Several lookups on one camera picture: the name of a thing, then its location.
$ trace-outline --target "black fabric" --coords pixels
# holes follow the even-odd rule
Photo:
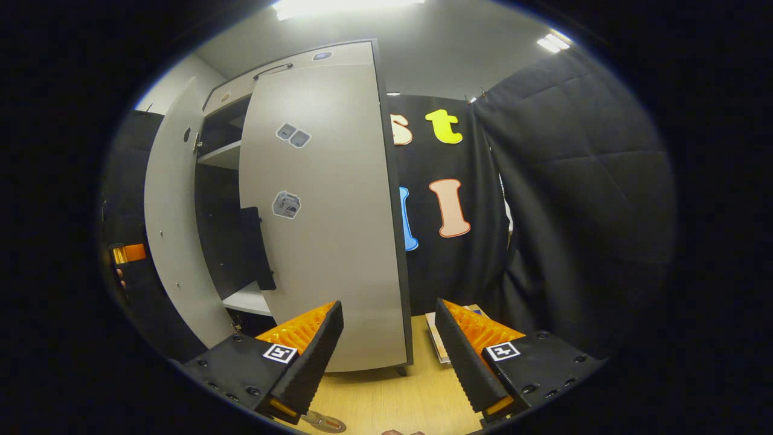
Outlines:
[[[406,252],[410,288],[410,313],[435,310],[438,297],[461,305],[490,298],[505,267],[508,219],[494,162],[482,132],[475,127],[465,101],[417,95],[388,97],[390,113],[408,120],[413,139],[395,146],[400,185],[410,194],[406,212],[418,247]],[[425,116],[438,109],[457,117],[453,132],[462,134],[456,144],[435,137]],[[430,183],[453,178],[464,218],[466,234],[441,237],[441,209]]]
[[[102,189],[102,240],[105,245],[144,244],[146,259],[121,267],[126,290],[118,287],[124,312],[142,335],[166,358],[188,361],[206,346],[195,336],[169,300],[153,266],[145,236],[145,171],[150,148],[164,117],[132,111],[116,131],[105,162]]]
[[[648,115],[576,52],[527,67],[474,104],[514,222],[486,313],[609,355],[657,296],[676,230],[673,175]]]

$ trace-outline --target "wooden table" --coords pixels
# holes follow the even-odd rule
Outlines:
[[[413,316],[410,322],[414,364],[406,367],[408,376],[398,375],[394,368],[326,373],[309,409],[341,420],[344,433],[352,435],[381,435],[390,429],[404,435],[480,430],[482,415],[472,412],[451,364],[438,361],[426,317]],[[324,434],[304,420],[295,428]]]

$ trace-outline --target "fluorescent light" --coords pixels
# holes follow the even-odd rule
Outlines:
[[[553,33],[554,33],[556,36],[558,36],[558,37],[559,37],[559,38],[560,38],[562,41],[564,41],[565,43],[567,43],[567,44],[572,42],[572,40],[571,40],[571,39],[567,38],[567,36],[566,36],[566,35],[564,35],[563,33],[559,32],[558,30],[553,30]]]
[[[545,50],[550,51],[551,53],[558,53],[559,51],[561,51],[561,49],[558,48],[556,44],[548,41],[545,38],[540,39],[536,43],[538,43],[541,47],[543,47]]]
[[[545,36],[545,39],[547,39],[548,41],[556,44],[556,46],[558,48],[562,49],[562,50],[566,50],[567,48],[569,48],[569,44],[567,44],[564,41],[558,39],[558,36],[555,36],[552,33],[548,33],[547,36]]]
[[[279,21],[325,12],[376,9],[424,3],[424,0],[280,0],[272,6]]]

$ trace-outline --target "cabinet door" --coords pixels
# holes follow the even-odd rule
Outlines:
[[[310,139],[301,148],[285,125]],[[278,324],[341,300],[344,329],[328,372],[407,362],[394,198],[376,74],[370,65],[286,70],[260,77],[242,136],[241,207],[257,207],[277,289],[264,291]],[[280,192],[299,199],[276,215]]]
[[[145,174],[145,228],[169,299],[191,331],[212,348],[235,330],[204,262],[196,227],[193,146],[204,114],[195,84],[191,79],[172,103],[153,141]]]

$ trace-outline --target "black backdrop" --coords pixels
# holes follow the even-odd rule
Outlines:
[[[676,189],[655,126],[577,50],[514,73],[472,107],[513,219],[502,316],[606,358],[662,291],[673,257]]]
[[[390,113],[408,120],[413,139],[395,145],[400,186],[406,187],[406,213],[418,247],[406,252],[411,315],[431,313],[438,297],[461,305],[477,303],[488,313],[488,302],[504,270],[508,220],[491,153],[481,140],[465,101],[450,98],[397,95],[387,97]],[[435,137],[427,114],[444,109],[455,116],[453,132],[459,143]],[[441,237],[443,224],[437,195],[430,183],[452,178],[470,231]]]

